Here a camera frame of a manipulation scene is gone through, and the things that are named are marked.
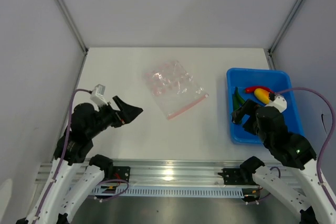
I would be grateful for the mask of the yellow orange mango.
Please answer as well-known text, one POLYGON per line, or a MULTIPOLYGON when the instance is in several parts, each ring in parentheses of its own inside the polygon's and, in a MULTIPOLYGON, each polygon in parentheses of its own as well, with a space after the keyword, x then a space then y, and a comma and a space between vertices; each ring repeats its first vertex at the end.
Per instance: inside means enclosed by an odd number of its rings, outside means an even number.
POLYGON ((254 90, 255 97, 264 104, 268 104, 270 102, 269 94, 269 91, 262 88, 257 88, 254 90))

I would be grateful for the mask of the green chili pepper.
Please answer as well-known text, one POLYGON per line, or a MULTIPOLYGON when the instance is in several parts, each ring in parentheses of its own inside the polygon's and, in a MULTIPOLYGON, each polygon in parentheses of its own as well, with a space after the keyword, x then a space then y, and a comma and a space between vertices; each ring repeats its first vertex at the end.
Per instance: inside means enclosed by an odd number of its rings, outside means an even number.
POLYGON ((240 105, 243 105, 245 103, 245 100, 242 98, 242 96, 238 92, 238 88, 235 88, 235 97, 238 100, 240 105))

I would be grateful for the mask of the clear zip top bag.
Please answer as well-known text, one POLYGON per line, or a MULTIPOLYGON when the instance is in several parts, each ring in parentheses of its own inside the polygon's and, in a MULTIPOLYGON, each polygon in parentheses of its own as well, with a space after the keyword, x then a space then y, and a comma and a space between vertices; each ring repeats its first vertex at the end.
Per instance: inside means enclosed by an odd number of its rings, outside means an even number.
POLYGON ((177 60, 155 65, 142 74, 142 79, 168 120, 208 98, 208 93, 177 60))

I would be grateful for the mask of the red chili pepper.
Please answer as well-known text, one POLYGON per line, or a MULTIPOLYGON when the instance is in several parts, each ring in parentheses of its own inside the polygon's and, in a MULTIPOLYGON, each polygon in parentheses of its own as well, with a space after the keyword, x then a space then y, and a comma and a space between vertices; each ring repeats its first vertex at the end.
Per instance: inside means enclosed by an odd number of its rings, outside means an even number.
POLYGON ((272 91, 270 88, 268 88, 268 87, 264 87, 264 86, 252 86, 252 87, 247 87, 247 88, 244 89, 244 92, 245 92, 245 93, 254 93, 254 91, 255 91, 256 89, 263 89, 263 90, 265 90, 265 91, 267 91, 267 92, 273 93, 273 91, 272 91))

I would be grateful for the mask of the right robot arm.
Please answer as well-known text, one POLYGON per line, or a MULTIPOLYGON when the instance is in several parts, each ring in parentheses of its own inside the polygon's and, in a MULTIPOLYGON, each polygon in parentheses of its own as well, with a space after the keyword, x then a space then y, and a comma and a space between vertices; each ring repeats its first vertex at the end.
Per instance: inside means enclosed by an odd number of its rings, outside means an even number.
POLYGON ((317 155, 309 141, 289 132, 283 114, 274 106, 261 106, 248 99, 232 112, 232 122, 237 124, 246 115, 249 118, 243 129, 260 138, 271 155, 294 175, 304 193, 289 187, 255 156, 240 165, 240 179, 271 193, 300 223, 335 223, 335 194, 322 180, 317 155))

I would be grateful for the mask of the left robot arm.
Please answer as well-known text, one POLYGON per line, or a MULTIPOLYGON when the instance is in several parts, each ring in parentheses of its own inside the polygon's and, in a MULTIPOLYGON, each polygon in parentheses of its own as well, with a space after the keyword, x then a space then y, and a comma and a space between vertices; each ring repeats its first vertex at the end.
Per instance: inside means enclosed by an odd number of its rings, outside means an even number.
POLYGON ((71 223, 74 215, 101 182, 128 184, 116 176, 113 160, 97 154, 90 159, 82 177, 72 179, 93 147, 93 139, 109 127, 118 128, 135 120, 143 109, 113 97, 118 109, 108 102, 81 103, 72 111, 69 126, 54 151, 51 171, 33 210, 17 223, 71 223))

